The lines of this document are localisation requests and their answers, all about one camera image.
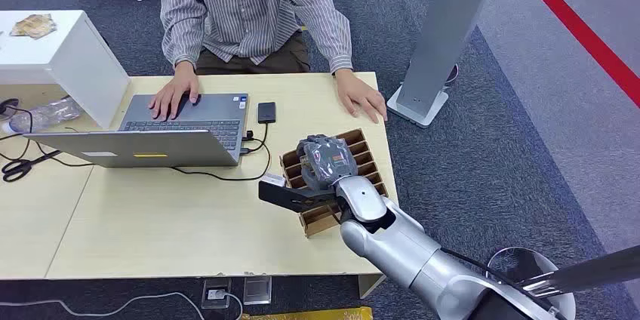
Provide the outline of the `person's left hand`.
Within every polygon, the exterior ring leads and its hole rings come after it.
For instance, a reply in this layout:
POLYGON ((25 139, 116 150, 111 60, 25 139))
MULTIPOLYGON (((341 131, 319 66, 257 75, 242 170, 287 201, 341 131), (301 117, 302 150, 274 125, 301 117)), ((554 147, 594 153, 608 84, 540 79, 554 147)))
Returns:
POLYGON ((388 120, 386 102, 378 90, 363 82, 351 69, 338 69, 334 76, 337 95, 350 115, 357 117, 361 110, 374 123, 379 122, 379 116, 388 120))

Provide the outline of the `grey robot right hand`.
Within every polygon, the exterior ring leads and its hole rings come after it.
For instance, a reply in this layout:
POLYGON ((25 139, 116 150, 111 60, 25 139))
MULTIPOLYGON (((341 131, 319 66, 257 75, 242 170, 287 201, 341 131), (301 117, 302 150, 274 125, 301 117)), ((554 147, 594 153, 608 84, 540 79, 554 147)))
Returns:
POLYGON ((301 176, 313 190, 325 190, 338 180, 358 174, 356 161, 346 141, 324 134, 309 135, 296 148, 301 176))

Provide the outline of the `person's right hand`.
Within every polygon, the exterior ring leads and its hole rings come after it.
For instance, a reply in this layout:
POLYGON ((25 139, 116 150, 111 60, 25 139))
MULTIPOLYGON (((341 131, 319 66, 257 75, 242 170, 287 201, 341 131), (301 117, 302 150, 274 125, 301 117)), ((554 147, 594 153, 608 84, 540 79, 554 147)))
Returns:
POLYGON ((151 99, 149 109, 157 120, 175 119, 183 95, 195 103, 199 95, 199 80, 192 63, 180 61, 174 70, 174 77, 151 99))

